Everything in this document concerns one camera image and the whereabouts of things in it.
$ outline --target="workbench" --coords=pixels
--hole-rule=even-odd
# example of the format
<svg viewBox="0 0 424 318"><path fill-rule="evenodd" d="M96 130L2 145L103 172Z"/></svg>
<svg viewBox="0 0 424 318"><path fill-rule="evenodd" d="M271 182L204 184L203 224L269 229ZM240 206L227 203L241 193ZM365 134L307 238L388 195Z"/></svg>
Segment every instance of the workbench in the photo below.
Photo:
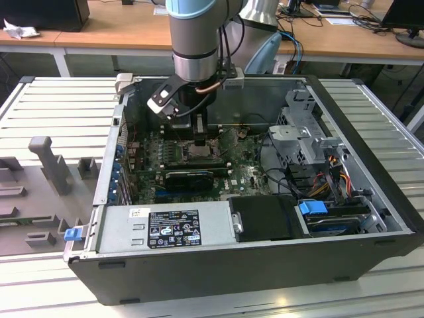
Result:
<svg viewBox="0 0 424 318"><path fill-rule="evenodd" d="M374 10L384 11L390 0L377 0ZM171 56L172 42L167 16L153 15L148 3L121 5L89 0L90 16L81 32L41 30L38 38L16 40L0 32L0 51L47 53L53 55L61 76L71 76L68 54L110 56ZM318 24L315 19L309 23ZM283 25L290 29L288 23ZM359 26L307 25L301 19L294 24L296 38L303 44L303 61L421 65L424 50L402 45L394 34L379 36ZM290 41L282 42L278 61L287 62L294 52Z"/></svg>

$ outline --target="yellow wire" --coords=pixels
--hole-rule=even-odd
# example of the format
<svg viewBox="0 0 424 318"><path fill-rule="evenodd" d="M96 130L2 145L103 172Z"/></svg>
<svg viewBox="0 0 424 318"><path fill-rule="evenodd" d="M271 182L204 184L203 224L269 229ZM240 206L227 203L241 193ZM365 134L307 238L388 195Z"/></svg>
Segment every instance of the yellow wire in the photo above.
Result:
<svg viewBox="0 0 424 318"><path fill-rule="evenodd" d="M347 185L348 185L347 178L346 178L346 176L344 174L340 174L340 177L343 178L343 180L344 180L344 182L346 184L346 194L349 196L349 192L347 191Z"/></svg>
<svg viewBox="0 0 424 318"><path fill-rule="evenodd" d="M313 196L315 196L315 195L317 195L317 194L320 194L322 191L325 191L326 189L327 189L327 187L329 186L329 184L328 184L328 182L325 184L325 185L323 185L322 187L320 187L319 189L317 189L317 190L315 190L313 193L311 193L309 196L310 197L313 197Z"/></svg>

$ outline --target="blue latch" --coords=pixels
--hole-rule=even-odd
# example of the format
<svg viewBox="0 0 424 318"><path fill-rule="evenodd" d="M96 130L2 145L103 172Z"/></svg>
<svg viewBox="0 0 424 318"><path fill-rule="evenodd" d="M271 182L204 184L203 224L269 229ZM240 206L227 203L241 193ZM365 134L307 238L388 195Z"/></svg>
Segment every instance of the blue latch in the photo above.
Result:
<svg viewBox="0 0 424 318"><path fill-rule="evenodd" d="M82 240L82 228L67 229L65 231L64 240L66 242L70 240Z"/></svg>
<svg viewBox="0 0 424 318"><path fill-rule="evenodd" d="M327 214L328 210L323 201L304 201L299 204L302 215Z"/></svg>

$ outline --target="power supply label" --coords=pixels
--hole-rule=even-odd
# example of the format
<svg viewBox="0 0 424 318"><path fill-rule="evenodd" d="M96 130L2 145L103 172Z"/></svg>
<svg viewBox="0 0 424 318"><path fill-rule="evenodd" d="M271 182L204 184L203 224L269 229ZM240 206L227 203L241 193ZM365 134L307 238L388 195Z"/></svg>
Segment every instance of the power supply label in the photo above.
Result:
<svg viewBox="0 0 424 318"><path fill-rule="evenodd" d="M198 210L151 212L148 216L150 248L201 245Z"/></svg>

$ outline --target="computer case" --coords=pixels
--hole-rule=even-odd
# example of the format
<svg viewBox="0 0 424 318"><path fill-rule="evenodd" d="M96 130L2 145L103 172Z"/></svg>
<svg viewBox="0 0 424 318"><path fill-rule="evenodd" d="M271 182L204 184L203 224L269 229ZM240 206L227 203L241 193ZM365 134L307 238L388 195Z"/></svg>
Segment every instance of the computer case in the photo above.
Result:
<svg viewBox="0 0 424 318"><path fill-rule="evenodd" d="M90 14L87 0L0 0L3 19L20 27L79 32Z"/></svg>

